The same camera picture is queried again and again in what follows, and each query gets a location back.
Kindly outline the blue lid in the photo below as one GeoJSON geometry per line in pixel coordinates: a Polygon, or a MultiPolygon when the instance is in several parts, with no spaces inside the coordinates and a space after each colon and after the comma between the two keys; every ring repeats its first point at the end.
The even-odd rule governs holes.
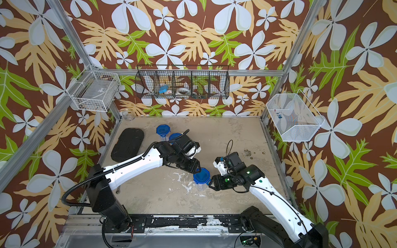
{"type": "Polygon", "coordinates": [[[160,135],[162,138],[163,138],[163,137],[166,138],[167,135],[170,133],[170,131],[171,131],[170,126],[169,126],[169,125],[166,125],[166,124],[159,125],[159,126],[156,128],[156,133],[157,133],[158,135],[160,135]]]}
{"type": "Polygon", "coordinates": [[[169,140],[175,140],[176,138],[182,136],[181,133],[173,133],[169,136],[169,140]]]}
{"type": "Polygon", "coordinates": [[[199,173],[193,175],[193,181],[197,185],[208,185],[210,180],[210,172],[205,168],[201,168],[201,171],[199,173]]]}

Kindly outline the clear plastic cup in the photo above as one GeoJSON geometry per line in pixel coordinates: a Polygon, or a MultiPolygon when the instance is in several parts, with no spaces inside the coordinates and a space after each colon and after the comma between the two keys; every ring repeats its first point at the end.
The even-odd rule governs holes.
{"type": "Polygon", "coordinates": [[[160,136],[161,141],[169,141],[169,136],[160,136]]]}
{"type": "Polygon", "coordinates": [[[207,184],[194,184],[194,186],[198,191],[204,191],[208,188],[207,184]]]}

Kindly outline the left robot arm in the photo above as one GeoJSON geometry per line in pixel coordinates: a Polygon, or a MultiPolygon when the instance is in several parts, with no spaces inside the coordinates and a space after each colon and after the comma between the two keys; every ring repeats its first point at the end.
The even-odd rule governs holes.
{"type": "Polygon", "coordinates": [[[200,162],[194,156],[200,151],[200,144],[193,141],[186,132],[170,141],[153,142],[144,153],[121,163],[106,167],[95,165],[88,179],[68,189],[61,201],[66,206],[90,207],[93,212],[104,217],[117,232],[127,231],[132,225],[131,217],[113,191],[130,179],[161,166],[174,164],[185,172],[199,173],[200,162]],[[85,188],[88,204],[67,200],[80,187],[85,188]]]}

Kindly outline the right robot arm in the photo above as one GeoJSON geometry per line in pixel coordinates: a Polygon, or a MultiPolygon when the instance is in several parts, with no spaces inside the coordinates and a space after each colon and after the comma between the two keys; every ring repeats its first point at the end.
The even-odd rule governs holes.
{"type": "Polygon", "coordinates": [[[269,218],[256,207],[249,207],[240,215],[245,231],[264,234],[283,248],[327,248],[329,232],[319,223],[313,224],[294,208],[271,184],[265,174],[255,165],[246,166],[237,152],[218,157],[209,187],[215,191],[243,186],[272,213],[269,218]]]}

